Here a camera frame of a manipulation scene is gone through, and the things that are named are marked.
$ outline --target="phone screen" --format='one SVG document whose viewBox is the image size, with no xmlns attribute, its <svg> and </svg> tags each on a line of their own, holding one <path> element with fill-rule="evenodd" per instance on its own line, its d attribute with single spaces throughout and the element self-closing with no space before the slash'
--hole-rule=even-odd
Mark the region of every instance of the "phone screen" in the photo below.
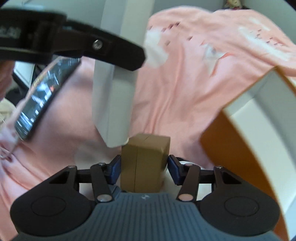
<svg viewBox="0 0 296 241">
<path fill-rule="evenodd" d="M 15 129 L 22 140 L 26 140 L 31 135 L 33 127 L 44 114 L 54 94 L 59 91 L 79 64 L 80 59 L 61 59 L 40 80 L 15 123 Z"/>
</svg>

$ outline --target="white object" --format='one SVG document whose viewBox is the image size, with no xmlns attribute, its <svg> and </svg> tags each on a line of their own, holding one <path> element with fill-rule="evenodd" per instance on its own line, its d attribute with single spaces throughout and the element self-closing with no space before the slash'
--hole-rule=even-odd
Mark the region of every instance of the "white object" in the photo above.
<svg viewBox="0 0 296 241">
<path fill-rule="evenodd" d="M 226 109 L 272 186 L 290 238 L 296 235 L 296 96 L 271 71 Z"/>
<path fill-rule="evenodd" d="M 34 66 L 34 64 L 25 62 L 15 62 L 14 73 L 28 88 L 31 86 Z"/>
<path fill-rule="evenodd" d="M 100 27 L 143 46 L 154 0 L 106 0 Z M 108 147 L 128 141 L 137 71 L 96 61 L 92 116 Z"/>
</svg>

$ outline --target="open box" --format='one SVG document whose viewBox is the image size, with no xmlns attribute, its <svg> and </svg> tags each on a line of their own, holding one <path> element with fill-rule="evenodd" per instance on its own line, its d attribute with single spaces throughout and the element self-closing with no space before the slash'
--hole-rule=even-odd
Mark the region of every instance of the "open box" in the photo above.
<svg viewBox="0 0 296 241">
<path fill-rule="evenodd" d="M 201 136 L 222 165 L 273 197 L 282 212 L 275 233 L 296 235 L 296 89 L 274 68 L 227 104 Z"/>
</svg>

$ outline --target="pink fabric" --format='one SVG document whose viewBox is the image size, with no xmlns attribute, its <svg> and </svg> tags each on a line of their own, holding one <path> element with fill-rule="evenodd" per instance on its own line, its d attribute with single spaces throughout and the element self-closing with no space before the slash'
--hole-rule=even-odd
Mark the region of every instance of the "pink fabric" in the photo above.
<svg viewBox="0 0 296 241">
<path fill-rule="evenodd" d="M 139 71 L 130 135 L 171 136 L 171 154 L 203 167 L 212 164 L 199 137 L 224 104 L 272 66 L 296 77 L 296 46 L 252 10 L 169 9 L 152 16 L 148 29 L 148 60 Z M 1 76 L 10 71 L 1 69 Z M 10 158 L 0 161 L 2 241 L 16 235 L 9 208 L 18 196 L 67 165 L 88 168 L 120 152 L 106 147 L 92 123 L 93 71 L 94 60 L 83 58 L 32 140 L 19 143 Z M 13 125 L 24 104 L 1 130 L 0 145 L 6 150 L 16 143 Z"/>
</svg>

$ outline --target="ribbed gray panel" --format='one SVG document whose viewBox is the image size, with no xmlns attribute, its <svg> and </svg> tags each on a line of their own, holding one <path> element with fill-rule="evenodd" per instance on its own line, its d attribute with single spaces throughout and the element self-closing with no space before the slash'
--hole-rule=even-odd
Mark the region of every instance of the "ribbed gray panel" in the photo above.
<svg viewBox="0 0 296 241">
<path fill-rule="evenodd" d="M 236 237 L 208 224 L 193 203 L 169 194 L 121 193 L 98 204 L 90 218 L 64 235 L 40 238 L 20 234 L 14 241 L 279 241 L 273 232 Z"/>
</svg>

